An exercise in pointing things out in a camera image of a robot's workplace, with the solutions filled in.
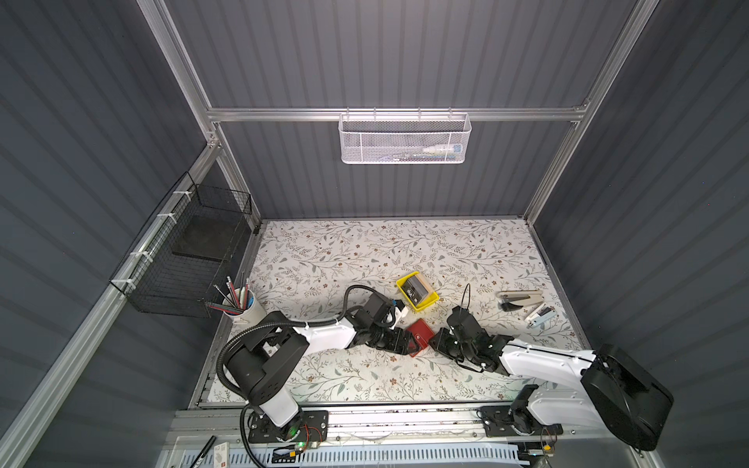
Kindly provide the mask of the yellow plastic card tray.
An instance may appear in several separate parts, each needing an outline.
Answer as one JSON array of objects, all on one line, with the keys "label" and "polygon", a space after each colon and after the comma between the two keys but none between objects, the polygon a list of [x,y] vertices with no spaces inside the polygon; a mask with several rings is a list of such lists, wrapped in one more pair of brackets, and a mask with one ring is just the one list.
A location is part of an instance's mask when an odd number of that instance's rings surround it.
[{"label": "yellow plastic card tray", "polygon": [[419,271],[397,280],[396,287],[415,312],[423,312],[440,300],[439,294]]}]

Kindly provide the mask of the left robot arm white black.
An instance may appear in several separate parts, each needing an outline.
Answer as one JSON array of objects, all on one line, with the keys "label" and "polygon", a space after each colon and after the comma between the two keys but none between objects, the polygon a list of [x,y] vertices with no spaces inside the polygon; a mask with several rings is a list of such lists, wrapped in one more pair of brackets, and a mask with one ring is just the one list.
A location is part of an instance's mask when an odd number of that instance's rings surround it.
[{"label": "left robot arm white black", "polygon": [[402,300],[365,285],[348,288],[343,310],[330,319],[304,322],[271,312],[222,347],[216,377],[250,409],[292,436],[302,410],[286,384],[302,358],[358,346],[402,356],[419,353],[422,346],[414,334],[398,326],[407,312]]}]

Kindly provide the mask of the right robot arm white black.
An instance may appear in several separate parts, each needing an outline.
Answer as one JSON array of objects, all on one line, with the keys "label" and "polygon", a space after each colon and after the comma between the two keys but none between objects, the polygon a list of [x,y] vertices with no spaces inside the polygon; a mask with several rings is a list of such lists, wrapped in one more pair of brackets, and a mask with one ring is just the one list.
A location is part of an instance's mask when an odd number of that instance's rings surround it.
[{"label": "right robot arm white black", "polygon": [[674,405],[672,393],[614,345],[567,351],[491,335],[461,306],[429,344],[464,370],[528,379],[501,416],[520,435],[606,428],[631,448],[652,452]]}]

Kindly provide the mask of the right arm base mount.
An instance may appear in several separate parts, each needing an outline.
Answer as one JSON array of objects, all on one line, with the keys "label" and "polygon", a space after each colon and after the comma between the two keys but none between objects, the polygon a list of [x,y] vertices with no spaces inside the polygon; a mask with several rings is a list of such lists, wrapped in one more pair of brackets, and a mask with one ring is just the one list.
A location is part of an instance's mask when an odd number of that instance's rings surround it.
[{"label": "right arm base mount", "polygon": [[510,406],[483,406],[476,411],[485,434],[490,438],[526,436],[551,436],[555,439],[564,434],[561,424],[543,425],[527,409],[512,409]]}]

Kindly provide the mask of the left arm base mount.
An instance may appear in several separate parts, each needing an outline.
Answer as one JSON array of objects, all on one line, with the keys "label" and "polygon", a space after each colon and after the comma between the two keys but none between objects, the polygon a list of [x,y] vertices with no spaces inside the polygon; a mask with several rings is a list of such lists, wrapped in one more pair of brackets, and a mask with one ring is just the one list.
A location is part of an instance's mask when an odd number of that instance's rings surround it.
[{"label": "left arm base mount", "polygon": [[252,415],[248,440],[252,444],[322,443],[327,440],[330,414],[302,409],[290,422],[274,424],[267,415]]}]

